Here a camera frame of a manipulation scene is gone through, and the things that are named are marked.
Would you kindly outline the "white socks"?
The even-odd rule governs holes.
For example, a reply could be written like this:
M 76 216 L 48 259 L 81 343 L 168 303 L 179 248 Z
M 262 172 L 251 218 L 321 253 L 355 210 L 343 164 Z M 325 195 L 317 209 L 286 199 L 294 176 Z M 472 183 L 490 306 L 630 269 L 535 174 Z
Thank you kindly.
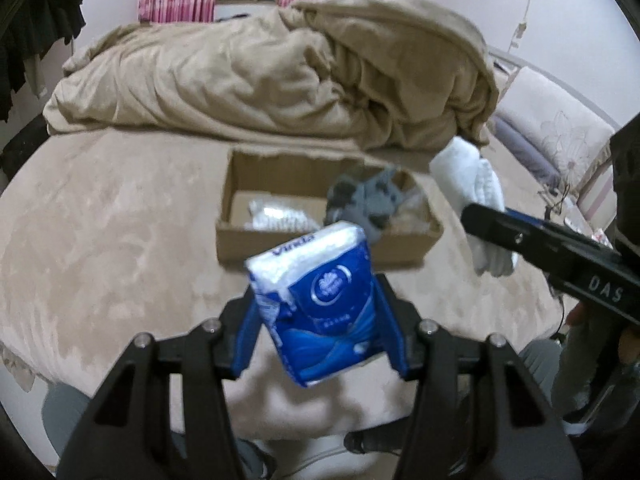
M 431 160 L 428 171 L 439 191 L 459 218 L 467 206 L 477 204 L 505 212 L 502 186 L 489 160 L 480 150 L 460 136 L 455 136 Z M 474 271 L 494 278 L 510 276 L 518 256 L 474 235 L 467 235 Z

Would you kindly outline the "grey patterned socks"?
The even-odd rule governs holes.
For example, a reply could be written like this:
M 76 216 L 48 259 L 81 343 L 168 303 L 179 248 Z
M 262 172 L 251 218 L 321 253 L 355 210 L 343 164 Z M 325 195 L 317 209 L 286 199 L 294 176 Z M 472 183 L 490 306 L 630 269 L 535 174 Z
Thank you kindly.
M 377 243 L 404 201 L 404 194 L 394 183 L 395 174 L 395 168 L 385 168 L 363 181 L 341 174 L 329 189 L 323 224 L 356 224 L 370 244 Z

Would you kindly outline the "blue tissue pack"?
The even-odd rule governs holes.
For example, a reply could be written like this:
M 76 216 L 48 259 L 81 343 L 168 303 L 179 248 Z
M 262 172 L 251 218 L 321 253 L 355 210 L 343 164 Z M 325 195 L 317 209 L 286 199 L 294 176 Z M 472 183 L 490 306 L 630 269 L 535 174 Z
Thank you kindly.
M 245 261 L 285 370 L 307 388 L 377 358 L 375 278 L 363 228 L 346 221 Z

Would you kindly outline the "white beads plastic bag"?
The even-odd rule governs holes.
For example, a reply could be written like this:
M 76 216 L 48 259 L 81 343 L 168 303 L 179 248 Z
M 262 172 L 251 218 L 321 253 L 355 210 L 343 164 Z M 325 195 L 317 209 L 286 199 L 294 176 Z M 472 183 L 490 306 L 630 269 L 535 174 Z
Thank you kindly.
M 260 232 L 314 232 L 321 228 L 303 209 L 295 207 L 286 200 L 275 198 L 256 198 L 247 206 L 250 220 L 244 228 Z

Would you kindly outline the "clear plastic bag brown item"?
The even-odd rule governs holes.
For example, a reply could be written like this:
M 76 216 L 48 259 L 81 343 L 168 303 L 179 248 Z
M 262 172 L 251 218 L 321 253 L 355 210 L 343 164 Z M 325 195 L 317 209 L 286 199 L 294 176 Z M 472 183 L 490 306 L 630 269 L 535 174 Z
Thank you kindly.
M 392 182 L 401 192 L 401 200 L 385 231 L 393 235 L 424 235 L 430 232 L 432 214 L 424 188 L 405 172 L 395 174 Z

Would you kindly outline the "striped pillow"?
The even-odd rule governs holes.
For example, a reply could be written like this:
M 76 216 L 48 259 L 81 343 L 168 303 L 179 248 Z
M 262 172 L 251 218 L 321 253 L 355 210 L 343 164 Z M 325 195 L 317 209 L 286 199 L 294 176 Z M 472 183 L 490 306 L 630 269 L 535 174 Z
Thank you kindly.
M 608 164 L 593 176 L 578 198 L 578 209 L 593 231 L 605 231 L 616 217 L 613 177 L 613 165 Z

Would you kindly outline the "grey pillow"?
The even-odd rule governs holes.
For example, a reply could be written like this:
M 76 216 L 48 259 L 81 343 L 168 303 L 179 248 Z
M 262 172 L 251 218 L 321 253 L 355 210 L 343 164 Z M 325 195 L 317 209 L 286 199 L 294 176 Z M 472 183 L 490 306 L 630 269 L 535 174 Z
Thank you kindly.
M 525 136 L 498 116 L 494 117 L 494 123 L 495 137 L 540 184 L 548 188 L 560 186 L 559 171 Z

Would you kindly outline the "white floral pillow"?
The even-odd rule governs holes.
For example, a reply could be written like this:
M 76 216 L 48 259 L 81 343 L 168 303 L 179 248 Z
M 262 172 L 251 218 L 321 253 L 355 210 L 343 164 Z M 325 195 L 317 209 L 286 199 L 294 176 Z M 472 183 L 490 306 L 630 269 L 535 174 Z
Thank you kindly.
M 510 77 L 497 107 L 559 171 L 577 196 L 611 156 L 612 126 L 543 74 L 523 67 Z

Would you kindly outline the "open cardboard box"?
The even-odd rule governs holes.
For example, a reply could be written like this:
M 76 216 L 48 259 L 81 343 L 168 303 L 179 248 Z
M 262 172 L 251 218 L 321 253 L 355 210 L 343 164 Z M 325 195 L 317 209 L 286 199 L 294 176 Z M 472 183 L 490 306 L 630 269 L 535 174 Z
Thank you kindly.
M 329 189 L 341 174 L 350 174 L 363 181 L 385 168 L 395 168 L 396 174 L 409 174 L 404 168 L 371 165 L 361 158 L 231 151 L 222 189 L 221 213 L 216 225 L 218 261 L 222 264 L 240 264 L 254 255 L 313 233 L 260 232 L 245 229 L 244 223 L 250 220 L 247 206 L 251 200 L 286 200 L 306 211 L 322 229 L 325 227 L 323 219 Z M 393 235 L 384 230 L 377 243 L 369 243 L 373 264 L 378 268 L 387 268 L 415 266 L 421 263 L 444 232 L 442 224 L 432 211 L 431 214 L 432 226 L 427 234 Z

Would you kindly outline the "beige crumpled duvet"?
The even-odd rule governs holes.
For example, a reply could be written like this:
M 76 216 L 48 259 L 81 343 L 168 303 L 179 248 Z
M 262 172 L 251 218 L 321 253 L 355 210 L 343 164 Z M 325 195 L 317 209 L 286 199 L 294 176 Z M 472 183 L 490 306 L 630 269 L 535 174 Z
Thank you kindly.
M 299 0 L 219 23 L 120 26 L 69 58 L 50 133 L 157 128 L 236 142 L 436 153 L 483 146 L 487 44 L 431 0 Z

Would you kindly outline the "black suitcase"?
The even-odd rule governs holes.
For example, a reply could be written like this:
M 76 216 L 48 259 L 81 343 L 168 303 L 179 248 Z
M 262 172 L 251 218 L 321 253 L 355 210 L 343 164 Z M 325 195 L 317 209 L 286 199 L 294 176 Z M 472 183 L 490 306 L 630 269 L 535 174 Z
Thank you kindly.
M 47 123 L 38 114 L 1 151 L 1 169 L 6 178 L 11 181 L 49 138 Z

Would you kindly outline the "black hanging clothes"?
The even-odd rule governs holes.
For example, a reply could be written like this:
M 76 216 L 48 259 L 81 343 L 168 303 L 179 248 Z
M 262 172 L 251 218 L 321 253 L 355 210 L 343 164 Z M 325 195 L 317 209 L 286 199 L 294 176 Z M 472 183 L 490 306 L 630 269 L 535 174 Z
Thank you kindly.
M 37 98 L 47 90 L 41 62 L 53 45 L 70 44 L 85 27 L 84 0 L 14 0 L 1 8 L 1 120 L 12 96 L 27 84 Z

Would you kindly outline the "white headboard frame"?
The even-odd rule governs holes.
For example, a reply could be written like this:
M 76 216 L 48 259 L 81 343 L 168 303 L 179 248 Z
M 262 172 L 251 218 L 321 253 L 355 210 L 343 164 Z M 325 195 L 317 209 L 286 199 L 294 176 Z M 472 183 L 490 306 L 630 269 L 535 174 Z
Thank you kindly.
M 548 73 L 546 70 L 543 70 L 542 68 L 536 66 L 535 64 L 529 63 L 528 61 L 525 61 L 522 58 L 519 58 L 518 56 L 515 56 L 511 53 L 508 53 L 506 51 L 503 51 L 493 46 L 488 47 L 488 53 L 493 58 L 496 58 L 497 60 L 500 60 L 503 63 L 513 65 L 519 68 L 529 67 L 531 70 L 534 70 L 535 72 L 540 73 L 542 76 L 545 76 L 549 80 L 553 81 L 555 84 L 557 84 L 567 93 L 569 93 L 571 96 L 574 96 L 576 100 L 582 102 L 582 104 L 584 104 L 586 107 L 589 107 L 590 110 L 593 111 L 593 113 L 596 113 L 598 116 L 600 116 L 605 122 L 607 122 L 615 130 L 618 130 L 620 128 L 620 124 L 616 122 L 607 112 L 602 110 L 601 107 L 598 107 L 596 103 L 593 103 L 590 99 L 588 99 L 582 93 L 574 89 L 570 84 L 567 84 L 566 82 L 562 81 L 558 77 L 555 77 L 554 75 Z

